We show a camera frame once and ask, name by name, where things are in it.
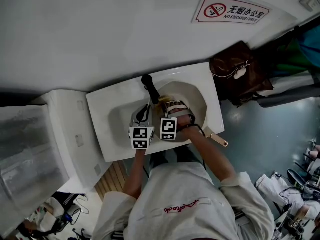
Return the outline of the person's right hand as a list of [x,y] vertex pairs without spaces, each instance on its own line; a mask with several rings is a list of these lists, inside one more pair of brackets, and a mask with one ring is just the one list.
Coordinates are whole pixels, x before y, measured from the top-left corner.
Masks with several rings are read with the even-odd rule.
[[179,100],[170,101],[166,104],[167,114],[171,118],[177,119],[177,131],[181,132],[186,128],[192,127],[195,122],[191,110]]

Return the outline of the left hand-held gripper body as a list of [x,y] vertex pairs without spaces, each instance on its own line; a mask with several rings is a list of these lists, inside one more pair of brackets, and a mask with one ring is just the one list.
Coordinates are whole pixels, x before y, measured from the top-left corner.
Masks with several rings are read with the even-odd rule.
[[138,122],[132,120],[129,125],[128,135],[132,149],[147,150],[154,139],[155,127],[149,121]]

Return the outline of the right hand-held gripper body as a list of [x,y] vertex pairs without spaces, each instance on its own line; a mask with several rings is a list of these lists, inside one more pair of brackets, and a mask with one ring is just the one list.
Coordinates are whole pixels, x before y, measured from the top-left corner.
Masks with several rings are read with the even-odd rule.
[[161,105],[163,115],[160,123],[160,139],[163,141],[174,141],[177,137],[177,119],[168,115],[167,103]]

